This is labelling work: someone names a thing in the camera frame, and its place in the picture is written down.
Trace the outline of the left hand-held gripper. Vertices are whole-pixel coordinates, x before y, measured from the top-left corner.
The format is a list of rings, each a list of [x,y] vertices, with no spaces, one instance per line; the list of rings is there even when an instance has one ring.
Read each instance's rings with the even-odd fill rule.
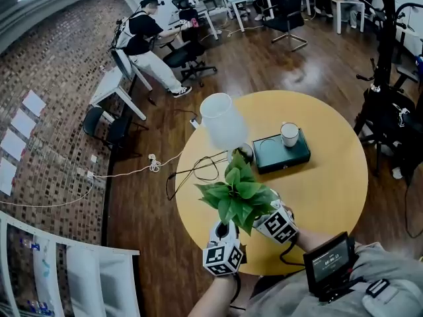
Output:
[[[227,224],[225,242],[220,242],[223,234],[221,221],[210,229],[209,246],[202,251],[203,267],[212,275],[219,277],[238,272],[241,264],[246,262],[246,255],[239,240],[239,229],[235,223]]]

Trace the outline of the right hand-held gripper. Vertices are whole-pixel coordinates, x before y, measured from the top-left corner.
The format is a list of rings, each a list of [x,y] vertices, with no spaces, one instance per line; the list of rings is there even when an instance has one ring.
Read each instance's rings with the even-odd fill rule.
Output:
[[[278,244],[284,244],[297,236],[299,230],[295,225],[292,214],[285,209],[281,199],[270,203],[275,210],[272,214],[262,215],[255,220],[253,227]]]

